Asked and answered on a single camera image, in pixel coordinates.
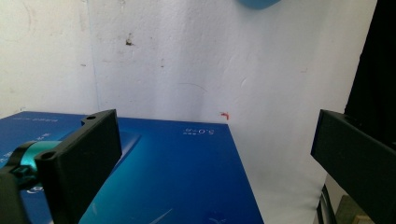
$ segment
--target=screw hole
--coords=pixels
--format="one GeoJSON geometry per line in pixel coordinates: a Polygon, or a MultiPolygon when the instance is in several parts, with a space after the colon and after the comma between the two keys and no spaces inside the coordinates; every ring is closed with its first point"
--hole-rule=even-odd
{"type": "Polygon", "coordinates": [[[50,152],[46,152],[43,155],[41,155],[41,159],[42,160],[49,160],[53,155],[55,155],[56,152],[54,151],[50,151],[50,152]]]}

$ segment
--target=blue surface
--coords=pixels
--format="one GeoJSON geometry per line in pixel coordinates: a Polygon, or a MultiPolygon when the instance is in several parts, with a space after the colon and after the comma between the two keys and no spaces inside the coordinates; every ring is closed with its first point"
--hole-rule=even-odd
{"type": "MultiPolygon", "coordinates": [[[[62,139],[82,118],[23,112],[1,119],[2,133],[25,133],[0,137],[0,156],[43,133],[50,133],[45,140],[62,139]],[[33,119],[17,119],[39,117],[58,121],[37,128],[33,119]]],[[[123,148],[134,149],[127,150],[80,223],[263,223],[226,124],[121,118],[119,127],[123,148]]],[[[37,197],[42,190],[36,191],[23,193],[27,203],[35,203],[28,208],[31,219],[49,223],[48,209],[41,209],[45,200],[37,197]]]]}

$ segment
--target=red mark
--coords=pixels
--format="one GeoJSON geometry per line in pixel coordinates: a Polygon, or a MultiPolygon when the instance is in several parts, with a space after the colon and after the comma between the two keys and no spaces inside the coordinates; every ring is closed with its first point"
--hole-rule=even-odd
{"type": "Polygon", "coordinates": [[[228,114],[228,112],[220,112],[221,116],[224,116],[227,120],[230,119],[230,115],[228,114]]]}

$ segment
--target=white wall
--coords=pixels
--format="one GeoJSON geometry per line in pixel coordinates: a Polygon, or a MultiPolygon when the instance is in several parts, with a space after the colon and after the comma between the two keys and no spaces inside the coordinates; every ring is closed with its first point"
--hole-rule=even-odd
{"type": "Polygon", "coordinates": [[[344,111],[374,8],[2,0],[0,117],[115,107],[125,117],[227,122],[264,221],[312,223],[326,176],[309,156],[318,111],[344,111]]]}

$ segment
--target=scuff mark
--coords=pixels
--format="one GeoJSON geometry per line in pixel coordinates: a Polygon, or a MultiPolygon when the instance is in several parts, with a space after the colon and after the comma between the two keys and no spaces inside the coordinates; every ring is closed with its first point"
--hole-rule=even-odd
{"type": "Polygon", "coordinates": [[[152,222],[150,222],[149,224],[156,224],[159,223],[161,220],[163,220],[170,212],[172,212],[173,208],[169,209],[167,212],[165,212],[163,215],[161,215],[160,217],[157,217],[156,219],[154,219],[152,222]]]}
{"type": "Polygon", "coordinates": [[[230,114],[228,112],[220,112],[220,115],[225,117],[227,120],[230,119],[230,114]]]}
{"type": "Polygon", "coordinates": [[[97,207],[96,207],[96,203],[92,203],[92,211],[93,211],[93,213],[97,216],[98,215],[98,210],[97,210],[97,207]]]}
{"type": "Polygon", "coordinates": [[[2,15],[4,17],[1,19],[10,17],[13,11],[19,11],[19,13],[21,13],[19,22],[15,24],[13,22],[2,23],[0,39],[10,42],[19,42],[31,32],[33,19],[31,9],[23,1],[14,2],[15,3],[12,4],[10,8],[4,11],[7,14],[2,15]]]}
{"type": "Polygon", "coordinates": [[[248,78],[245,77],[245,78],[241,81],[241,88],[245,86],[247,80],[248,80],[248,78]]]}
{"type": "Polygon", "coordinates": [[[79,27],[81,32],[84,32],[87,29],[87,17],[82,9],[79,12],[79,27]]]}
{"type": "Polygon", "coordinates": [[[125,44],[128,45],[128,46],[134,46],[134,43],[132,43],[132,38],[133,38],[132,33],[129,33],[125,44]]]}
{"type": "Polygon", "coordinates": [[[30,35],[35,34],[35,27],[37,24],[36,13],[32,7],[29,7],[29,21],[31,21],[32,25],[29,26],[29,30],[31,31],[30,35]]]}
{"type": "Polygon", "coordinates": [[[192,85],[192,86],[196,86],[196,87],[200,88],[201,90],[207,92],[207,90],[206,90],[204,87],[202,87],[202,86],[200,86],[200,85],[197,85],[197,84],[194,84],[194,83],[190,83],[190,82],[179,82],[179,83],[177,83],[177,84],[179,84],[179,85],[192,85]]]}
{"type": "Polygon", "coordinates": [[[119,3],[121,5],[121,12],[123,12],[126,2],[125,2],[125,0],[119,0],[119,3]]]}
{"type": "Polygon", "coordinates": [[[210,217],[209,221],[212,221],[215,224],[221,224],[221,223],[225,223],[227,221],[227,219],[223,219],[223,220],[218,221],[218,220],[215,220],[214,218],[210,217]]]}

